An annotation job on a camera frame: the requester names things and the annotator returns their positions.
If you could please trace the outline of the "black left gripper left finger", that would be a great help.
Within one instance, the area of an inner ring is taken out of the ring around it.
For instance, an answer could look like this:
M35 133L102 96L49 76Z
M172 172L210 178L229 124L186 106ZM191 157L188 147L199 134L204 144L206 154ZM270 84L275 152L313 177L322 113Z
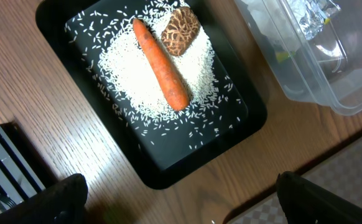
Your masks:
M87 196L85 177L73 174L0 213L0 224L83 223Z

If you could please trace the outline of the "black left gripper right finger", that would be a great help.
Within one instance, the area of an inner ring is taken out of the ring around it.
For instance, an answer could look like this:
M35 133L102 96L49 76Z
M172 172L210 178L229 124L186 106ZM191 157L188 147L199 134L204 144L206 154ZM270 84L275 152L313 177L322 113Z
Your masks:
M277 176L276 192L289 224L362 224L362 208L293 172Z

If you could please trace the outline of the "orange carrot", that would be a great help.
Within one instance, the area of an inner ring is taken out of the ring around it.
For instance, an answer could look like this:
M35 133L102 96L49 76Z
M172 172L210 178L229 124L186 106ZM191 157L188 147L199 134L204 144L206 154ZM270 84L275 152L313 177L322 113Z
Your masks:
M134 18L132 26L168 105L175 111L185 109L188 94L172 62L141 20Z

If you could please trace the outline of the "white rice pile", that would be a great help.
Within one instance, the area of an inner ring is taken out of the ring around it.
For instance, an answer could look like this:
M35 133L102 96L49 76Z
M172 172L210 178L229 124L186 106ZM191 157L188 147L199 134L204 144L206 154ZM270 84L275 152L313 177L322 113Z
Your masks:
M114 85L115 96L130 102L132 110L144 124L164 121L191 121L206 110L221 104L220 93L230 90L231 84L220 84L214 73L214 50L204 29L180 57L171 57L182 77L190 97L189 105L182 111L173 110L161 92L154 72L149 65L133 31L134 18L143 21L154 37L165 29L173 10L185 5L185 1L142 1L140 10L121 7L114 16L106 12L84 13L71 20L71 41L85 37L91 41L82 57L98 54L96 67L103 78Z

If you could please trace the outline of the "white tissue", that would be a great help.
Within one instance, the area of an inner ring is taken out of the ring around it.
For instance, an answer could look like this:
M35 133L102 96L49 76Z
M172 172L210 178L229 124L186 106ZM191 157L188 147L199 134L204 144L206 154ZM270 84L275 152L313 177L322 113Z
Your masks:
M238 6L250 13L260 33L278 52L296 52L300 49L301 44L278 1L240 0Z

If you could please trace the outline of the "green snack wrapper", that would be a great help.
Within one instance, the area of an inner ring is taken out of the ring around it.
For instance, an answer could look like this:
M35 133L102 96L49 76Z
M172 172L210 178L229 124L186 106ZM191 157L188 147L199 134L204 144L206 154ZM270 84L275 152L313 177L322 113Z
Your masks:
M282 49L276 51L279 63L293 57L299 49L309 48L310 41L341 11L333 1L266 1L266 4L280 35L277 44Z

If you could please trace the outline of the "brown food scrap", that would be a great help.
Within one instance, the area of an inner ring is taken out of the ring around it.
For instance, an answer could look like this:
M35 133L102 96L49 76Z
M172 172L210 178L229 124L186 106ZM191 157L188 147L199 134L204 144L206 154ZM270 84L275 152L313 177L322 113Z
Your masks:
M182 6L175 9L170 20L161 34L161 41L173 56L181 56L192 44L200 30L200 22L193 11Z

